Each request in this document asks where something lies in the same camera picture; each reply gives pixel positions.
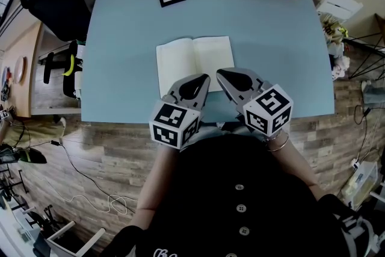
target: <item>black shirt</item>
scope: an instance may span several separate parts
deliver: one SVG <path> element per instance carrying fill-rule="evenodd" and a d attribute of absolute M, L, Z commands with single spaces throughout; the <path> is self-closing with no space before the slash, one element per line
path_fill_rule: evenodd
<path fill-rule="evenodd" d="M 253 137 L 202 140 L 179 154 L 170 191 L 148 230 L 124 228 L 101 256 L 349 256 L 336 218 Z"/>

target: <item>open book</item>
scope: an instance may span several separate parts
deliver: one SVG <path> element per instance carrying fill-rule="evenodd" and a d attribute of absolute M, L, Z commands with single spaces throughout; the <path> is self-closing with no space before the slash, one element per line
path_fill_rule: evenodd
<path fill-rule="evenodd" d="M 192 74 L 210 76 L 209 92 L 221 91 L 217 70 L 234 67 L 229 37 L 179 39 L 156 47 L 159 91 L 163 97 L 177 80 Z"/>

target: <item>blue tabletop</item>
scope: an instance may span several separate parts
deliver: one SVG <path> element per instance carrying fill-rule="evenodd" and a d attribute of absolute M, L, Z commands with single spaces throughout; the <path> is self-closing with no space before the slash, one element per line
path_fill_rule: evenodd
<path fill-rule="evenodd" d="M 159 99 L 156 46 L 182 37 L 229 36 L 236 67 L 278 83 L 294 117 L 334 113 L 327 47 L 312 0 L 96 0 L 87 37 L 82 120 L 147 123 Z M 204 122 L 234 121 L 223 91 Z"/>

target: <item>white crate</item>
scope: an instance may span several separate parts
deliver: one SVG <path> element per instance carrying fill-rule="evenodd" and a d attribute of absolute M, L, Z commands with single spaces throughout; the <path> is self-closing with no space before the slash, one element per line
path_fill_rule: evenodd
<path fill-rule="evenodd" d="M 351 179 L 342 189 L 343 201 L 356 210 L 369 196 L 378 180 L 377 162 L 362 162 Z"/>

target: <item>white button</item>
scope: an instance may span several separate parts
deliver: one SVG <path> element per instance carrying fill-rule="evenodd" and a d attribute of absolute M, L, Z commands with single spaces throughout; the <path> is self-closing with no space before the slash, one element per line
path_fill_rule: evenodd
<path fill-rule="evenodd" d="M 246 212 L 246 206 L 245 205 L 238 205 L 238 206 L 236 206 L 236 210 L 240 213 Z"/>
<path fill-rule="evenodd" d="M 249 228 L 247 228 L 247 227 L 242 227 L 242 228 L 240 228 L 239 233 L 240 233 L 241 235 L 249 235 L 250 230 L 249 230 Z"/>

